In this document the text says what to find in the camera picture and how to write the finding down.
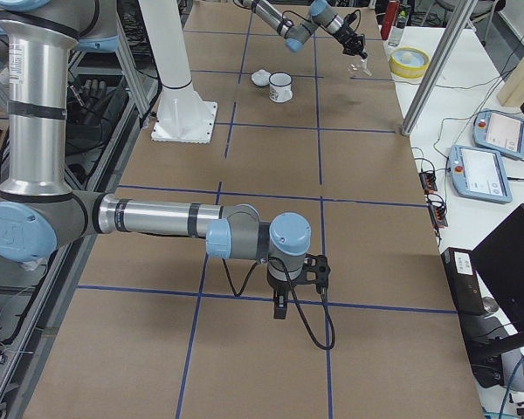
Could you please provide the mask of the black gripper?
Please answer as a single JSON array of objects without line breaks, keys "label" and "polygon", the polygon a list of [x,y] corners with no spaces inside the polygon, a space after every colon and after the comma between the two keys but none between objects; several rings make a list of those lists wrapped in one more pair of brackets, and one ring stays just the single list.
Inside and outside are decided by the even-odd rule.
[{"label": "black gripper", "polygon": [[334,34],[334,38],[342,45],[344,54],[353,55],[357,52],[362,59],[368,58],[365,48],[361,48],[361,36],[347,25],[341,26]]}]

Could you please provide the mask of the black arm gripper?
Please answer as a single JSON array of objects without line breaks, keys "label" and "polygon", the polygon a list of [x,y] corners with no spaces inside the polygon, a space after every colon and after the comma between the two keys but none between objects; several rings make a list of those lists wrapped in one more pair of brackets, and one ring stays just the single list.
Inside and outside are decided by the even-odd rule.
[{"label": "black arm gripper", "polygon": [[275,278],[271,273],[266,275],[269,286],[273,289],[273,318],[284,319],[287,313],[287,301],[295,283]]}]

